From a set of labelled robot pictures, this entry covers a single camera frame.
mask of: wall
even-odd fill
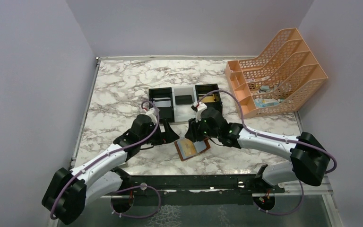
[[[0,226],[45,226],[69,166],[95,56],[63,0],[0,0]]]
[[[97,56],[256,55],[313,0],[67,0]]]
[[[329,174],[345,226],[363,226],[363,1],[315,0],[300,27],[329,76],[300,110],[312,132],[336,156]]]

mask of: perforated plastic organizer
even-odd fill
[[[296,28],[279,31],[254,59],[229,61],[225,75],[244,118],[297,111],[328,79]],[[260,108],[255,99],[281,102]]]
[[[206,93],[218,89],[218,84],[151,88],[148,90],[148,99],[159,108],[161,123],[164,119],[168,123],[187,122],[195,117],[192,104]],[[222,113],[223,106],[219,92],[204,98],[202,102]]]

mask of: white wall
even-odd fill
[[[67,0],[97,56],[255,55],[313,0]]]
[[[338,160],[329,177],[345,226],[363,226],[363,1],[315,0],[300,27],[329,76],[300,110]]]
[[[0,0],[0,226],[46,226],[41,200],[69,166],[94,69],[64,0]]]

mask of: black wire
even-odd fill
[[[215,143],[215,141],[213,141],[211,138],[209,138],[208,137],[208,139],[210,140],[210,141],[212,141],[213,143]],[[224,147],[224,145],[220,145],[220,144],[218,144],[218,143],[215,143],[216,145],[218,145],[218,146],[221,146],[221,147]]]
[[[140,148],[140,150],[148,150],[148,149],[151,149],[151,148],[154,148],[154,146],[150,146],[150,147],[147,147],[147,148]]]

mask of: white marble surface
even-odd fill
[[[139,105],[142,100],[147,99],[149,88],[217,83],[220,88],[229,90],[224,74],[226,62],[102,61],[76,166],[104,151],[116,137],[131,126],[137,114],[142,113]],[[232,98],[223,93],[221,98],[225,119],[228,122],[239,122]],[[293,113],[244,121],[250,127],[262,131],[283,135],[300,133]],[[172,125],[173,130],[181,137],[186,133],[187,127],[187,124]],[[218,147],[211,143],[211,149],[204,154],[181,162],[172,143],[140,151],[123,166],[123,169],[134,175],[239,174],[255,173],[263,164],[271,165],[284,161],[280,157],[257,150]]]

